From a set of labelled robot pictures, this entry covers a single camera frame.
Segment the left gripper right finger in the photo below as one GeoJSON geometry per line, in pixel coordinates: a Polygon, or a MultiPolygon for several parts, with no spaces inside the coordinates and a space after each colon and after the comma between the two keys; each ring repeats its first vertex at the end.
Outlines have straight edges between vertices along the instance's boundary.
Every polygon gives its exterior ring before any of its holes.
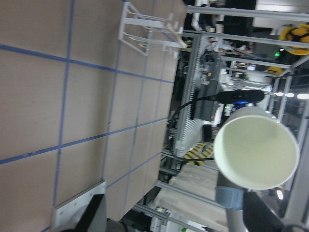
{"type": "Polygon", "coordinates": [[[243,195],[243,223],[250,232],[307,232],[299,223],[283,220],[255,192],[243,195]]]}

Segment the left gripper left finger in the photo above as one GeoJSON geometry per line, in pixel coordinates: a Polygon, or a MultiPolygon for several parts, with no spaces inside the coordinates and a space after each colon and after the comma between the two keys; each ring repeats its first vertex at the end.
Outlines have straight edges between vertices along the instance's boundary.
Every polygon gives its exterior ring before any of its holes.
{"type": "Polygon", "coordinates": [[[105,194],[96,194],[77,223],[60,226],[55,232],[105,232],[106,228],[106,197],[105,194]]]}

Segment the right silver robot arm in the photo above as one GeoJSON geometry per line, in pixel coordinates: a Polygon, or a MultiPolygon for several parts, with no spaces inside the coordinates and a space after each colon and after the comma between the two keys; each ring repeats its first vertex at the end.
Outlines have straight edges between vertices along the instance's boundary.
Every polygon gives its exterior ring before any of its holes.
{"type": "Polygon", "coordinates": [[[243,196],[245,188],[229,181],[218,172],[215,200],[225,209],[229,232],[247,232],[243,222],[243,196]]]}

